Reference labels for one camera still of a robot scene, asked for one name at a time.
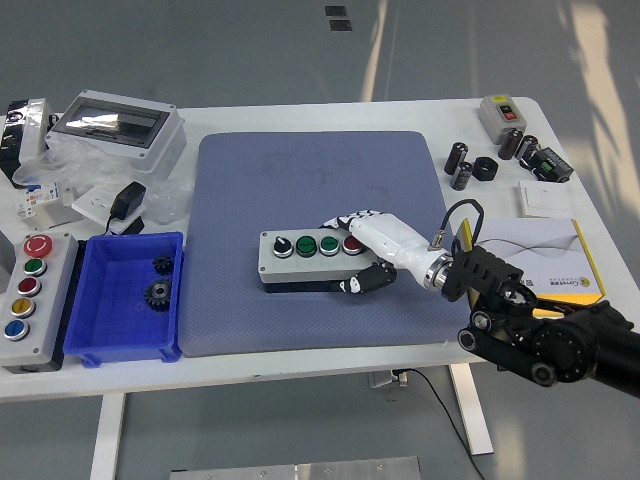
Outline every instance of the cardboard box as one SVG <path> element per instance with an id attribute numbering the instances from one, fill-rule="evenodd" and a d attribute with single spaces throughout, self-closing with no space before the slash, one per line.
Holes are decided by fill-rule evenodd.
<path id="1" fill-rule="evenodd" d="M 458 231 L 466 250 L 470 248 L 472 229 L 465 220 Z M 605 294 L 575 220 L 485 219 L 476 245 L 523 270 L 522 283 L 539 298 L 590 305 Z"/>

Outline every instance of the plastic bag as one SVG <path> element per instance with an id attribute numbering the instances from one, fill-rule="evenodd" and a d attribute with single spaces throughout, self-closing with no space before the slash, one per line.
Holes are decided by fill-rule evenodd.
<path id="1" fill-rule="evenodd" d="M 13 174 L 19 185 L 62 183 L 79 194 L 95 185 L 126 185 L 132 180 L 145 183 L 129 162 L 103 152 L 82 139 L 62 137 L 55 149 L 21 165 Z"/>
<path id="2" fill-rule="evenodd" d="M 194 186 L 192 181 L 174 178 L 147 187 L 144 218 L 166 225 L 185 217 L 191 210 Z"/>

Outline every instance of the blue button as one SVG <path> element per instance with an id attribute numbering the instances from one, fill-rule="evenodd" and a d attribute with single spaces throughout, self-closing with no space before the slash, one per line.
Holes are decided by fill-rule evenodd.
<path id="1" fill-rule="evenodd" d="M 4 327 L 4 336 L 13 342 L 22 340 L 28 333 L 29 324 L 23 320 L 12 320 Z"/>

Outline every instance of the yellow button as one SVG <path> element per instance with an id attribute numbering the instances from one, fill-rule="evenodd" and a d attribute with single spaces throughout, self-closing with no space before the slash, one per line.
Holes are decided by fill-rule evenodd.
<path id="1" fill-rule="evenodd" d="M 36 304 L 28 298 L 19 298 L 11 304 L 11 313 L 14 317 L 26 318 L 33 313 Z"/>

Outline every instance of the black gear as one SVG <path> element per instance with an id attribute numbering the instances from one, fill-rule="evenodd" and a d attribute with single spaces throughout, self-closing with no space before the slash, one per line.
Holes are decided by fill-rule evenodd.
<path id="1" fill-rule="evenodd" d="M 147 304 L 157 312 L 169 310 L 171 299 L 171 280 L 162 279 L 151 282 L 144 292 Z"/>
<path id="2" fill-rule="evenodd" d="M 158 275 L 169 275 L 173 272 L 173 260 L 169 255 L 160 255 L 154 258 L 153 268 Z"/>

